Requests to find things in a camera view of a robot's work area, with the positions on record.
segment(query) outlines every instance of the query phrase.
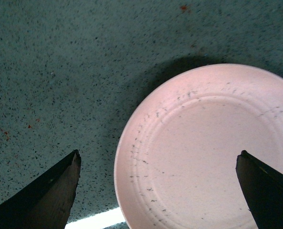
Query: red stain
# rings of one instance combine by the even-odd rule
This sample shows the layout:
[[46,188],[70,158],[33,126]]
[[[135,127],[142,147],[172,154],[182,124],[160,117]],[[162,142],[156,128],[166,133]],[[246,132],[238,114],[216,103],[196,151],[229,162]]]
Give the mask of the red stain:
[[9,138],[9,136],[8,136],[8,132],[7,132],[7,131],[4,132],[4,135],[6,135],[6,137],[7,137],[7,138],[6,138],[6,141],[9,141],[10,138]]
[[187,5],[180,6],[180,9],[182,10],[182,13],[185,13],[186,11],[188,13],[191,13],[191,10],[189,9],[189,6],[187,6]]

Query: teal speckled surface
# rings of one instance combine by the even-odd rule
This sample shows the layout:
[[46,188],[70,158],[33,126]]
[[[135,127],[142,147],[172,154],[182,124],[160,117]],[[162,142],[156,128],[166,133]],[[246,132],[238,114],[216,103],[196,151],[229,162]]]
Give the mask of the teal speckled surface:
[[0,203],[79,149],[69,222],[117,207],[113,163],[134,109],[222,62],[283,77],[283,0],[0,1]]

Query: light strip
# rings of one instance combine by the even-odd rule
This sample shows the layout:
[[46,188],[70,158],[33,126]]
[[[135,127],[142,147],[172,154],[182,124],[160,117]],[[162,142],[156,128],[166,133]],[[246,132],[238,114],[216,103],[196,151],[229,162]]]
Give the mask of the light strip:
[[65,229],[104,229],[124,221],[125,219],[122,215],[121,209],[114,208],[112,210],[69,223],[65,226]]

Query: ceramic plate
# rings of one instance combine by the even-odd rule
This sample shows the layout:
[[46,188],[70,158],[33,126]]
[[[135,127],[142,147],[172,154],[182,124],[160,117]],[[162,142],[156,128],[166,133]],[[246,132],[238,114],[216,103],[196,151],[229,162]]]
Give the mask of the ceramic plate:
[[128,121],[114,181],[131,229],[256,229],[237,179],[242,150],[283,173],[283,79],[246,65],[184,72]]

